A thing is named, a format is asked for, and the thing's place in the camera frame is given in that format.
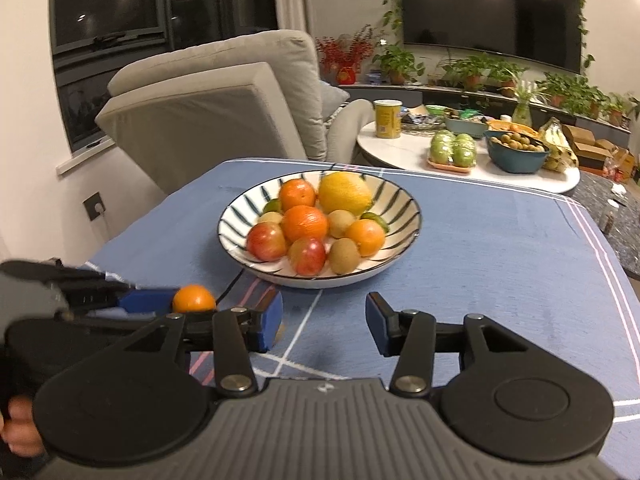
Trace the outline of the person's left hand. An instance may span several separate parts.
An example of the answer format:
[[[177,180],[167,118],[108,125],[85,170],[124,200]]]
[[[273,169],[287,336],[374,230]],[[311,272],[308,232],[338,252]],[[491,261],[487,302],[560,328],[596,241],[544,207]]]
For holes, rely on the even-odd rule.
[[[1,440],[17,456],[33,458],[41,455],[44,446],[32,417],[32,399],[14,396],[6,409],[8,417],[1,419]]]

